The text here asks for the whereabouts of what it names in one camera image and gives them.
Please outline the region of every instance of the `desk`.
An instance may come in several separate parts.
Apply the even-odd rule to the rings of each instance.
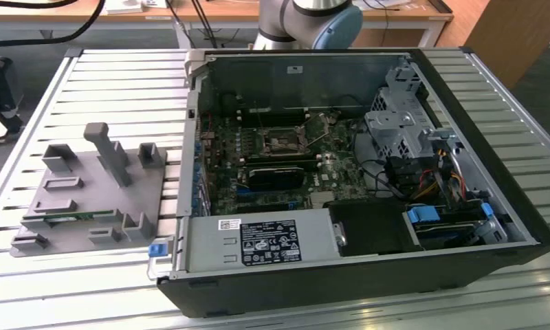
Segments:
[[[52,30],[76,30],[94,13],[99,0],[79,0],[67,7],[50,10],[30,10],[19,8],[0,8],[0,30],[39,30],[44,37],[51,36]],[[420,40],[420,47],[435,46],[444,25],[452,20],[452,14],[440,13],[428,0],[415,0],[420,5],[411,10],[390,11],[390,29],[426,30]],[[242,3],[230,0],[202,1],[204,11],[212,23],[212,28],[256,29],[259,22],[259,2]],[[196,10],[190,1],[180,1],[178,12],[186,23],[186,28],[199,29]],[[175,28],[180,48],[191,48],[190,41],[182,29],[176,28],[170,9],[146,8],[144,12],[131,14],[103,14],[92,25],[92,29],[172,29]],[[386,12],[368,10],[364,12],[364,29],[384,29]]]
[[[423,51],[550,225],[550,137],[475,54]],[[168,149],[158,235],[172,234],[183,142],[176,118],[184,117],[188,93],[184,58],[179,49],[110,49],[64,59],[0,173],[0,329],[348,330],[382,324],[388,330],[500,330],[550,325],[550,253],[466,288],[206,319],[184,317],[148,279],[147,247],[14,258],[11,239],[46,170],[42,154],[56,143],[95,150],[82,139],[83,125],[94,118],[108,122],[110,136],[127,149],[142,142]],[[162,88],[160,81],[182,87]],[[431,106],[447,124],[436,103]]]

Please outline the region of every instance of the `3d printed part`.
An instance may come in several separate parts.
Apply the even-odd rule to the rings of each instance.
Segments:
[[[34,256],[135,248],[155,239],[167,152],[155,143],[126,151],[108,125],[87,125],[98,152],[51,145],[48,167],[11,254]]]

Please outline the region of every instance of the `barcode sticker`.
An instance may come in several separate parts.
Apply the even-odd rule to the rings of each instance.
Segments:
[[[240,229],[240,219],[223,219],[219,221],[219,230]]]

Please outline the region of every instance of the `black cable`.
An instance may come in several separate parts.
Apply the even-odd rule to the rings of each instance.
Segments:
[[[232,36],[231,40],[228,40],[226,43],[223,43],[223,48],[226,48],[226,45],[232,43],[232,41],[235,40],[235,38],[238,37],[240,29],[238,29],[238,31],[235,32],[235,35]]]
[[[387,12],[390,12],[390,11],[391,12],[399,12],[400,9],[391,9],[391,8],[386,7],[386,5],[379,0],[375,0],[375,2],[379,3],[379,5],[382,7],[384,7],[384,9],[374,7],[370,4],[370,2],[367,2],[367,0],[364,0],[364,3],[370,6],[370,8],[376,9],[376,10],[383,10],[386,12],[386,30],[384,30],[384,36],[382,37],[382,47],[384,47],[387,31],[390,30],[390,14]]]
[[[364,119],[364,125],[366,125],[367,130],[370,131],[370,134],[371,134],[370,126],[367,125],[366,119]],[[382,160],[382,159],[368,159],[368,160],[360,162],[360,161],[359,161],[359,158],[358,158],[358,152],[356,152],[356,150],[355,150],[356,142],[358,142],[358,130],[355,130],[355,134],[354,134],[354,138],[352,138],[352,152],[354,152],[355,162],[358,163],[358,165],[359,165],[359,167],[362,168],[362,170],[364,171],[364,173],[366,173],[368,176],[371,176],[372,179],[375,179],[376,182],[382,183],[382,184],[391,190],[391,192],[394,193],[394,195],[395,195],[399,199],[406,200],[406,201],[411,201],[411,198],[410,198],[390,182],[387,182],[386,180],[383,180],[383,179],[379,178],[379,175],[382,174],[382,172],[380,172],[378,175],[375,175],[375,174],[371,173],[371,171],[364,167],[364,164],[368,163],[368,162],[375,162],[375,163],[378,163],[378,164],[380,164],[380,165],[386,165],[386,162],[384,162],[384,160]]]
[[[202,24],[204,25],[206,32],[208,33],[208,36],[211,36],[212,47],[219,48],[219,43],[216,42],[216,36],[214,35],[211,22],[208,21],[208,17],[206,16],[206,11],[204,11],[204,8],[200,4],[200,1],[199,0],[192,0],[192,4],[194,4],[194,8],[196,9],[196,12],[199,14]]]
[[[26,2],[10,2],[10,1],[0,1],[0,7],[10,7],[10,8],[26,8],[26,9],[50,9],[50,8],[59,8],[72,3],[78,2],[78,0],[63,0],[51,3],[26,3]]]
[[[192,47],[198,48],[196,44],[194,43],[192,37],[190,36],[190,33],[187,33],[184,22],[182,21],[180,16],[178,16],[178,12],[175,12],[175,8],[174,8],[171,0],[166,0],[166,3],[167,3],[167,6],[170,7],[170,9],[172,10],[174,18],[178,21],[178,24],[179,24],[179,27],[182,28],[182,31],[184,31],[186,37],[190,40],[190,43],[192,44]]]
[[[202,33],[202,34],[204,34],[204,37],[208,39],[208,40],[211,40],[211,36],[208,36],[207,34],[206,34],[206,31],[203,30],[203,29],[198,29],[199,30],[199,32]],[[216,31],[212,31],[214,33],[219,33],[220,31],[223,31],[224,29],[218,29]]]
[[[68,36],[54,39],[20,39],[20,40],[6,40],[0,41],[0,47],[10,46],[27,46],[27,45],[54,45],[56,43],[67,43],[68,41],[76,39],[83,33],[90,29],[96,19],[99,19],[102,10],[104,9],[106,0],[99,0],[99,5],[94,10],[92,16],[90,17],[86,24]]]

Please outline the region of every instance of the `aluminum profile table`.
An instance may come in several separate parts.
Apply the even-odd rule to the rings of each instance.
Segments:
[[[475,54],[426,53],[550,224],[550,137]],[[184,317],[158,290],[146,248],[14,258],[11,239],[46,169],[42,153],[52,143],[94,150],[82,139],[92,121],[108,122],[127,149],[142,142],[170,149],[159,235],[172,234],[184,57],[176,49],[66,57],[0,174],[0,329],[550,329],[550,253],[462,289],[212,319]]]

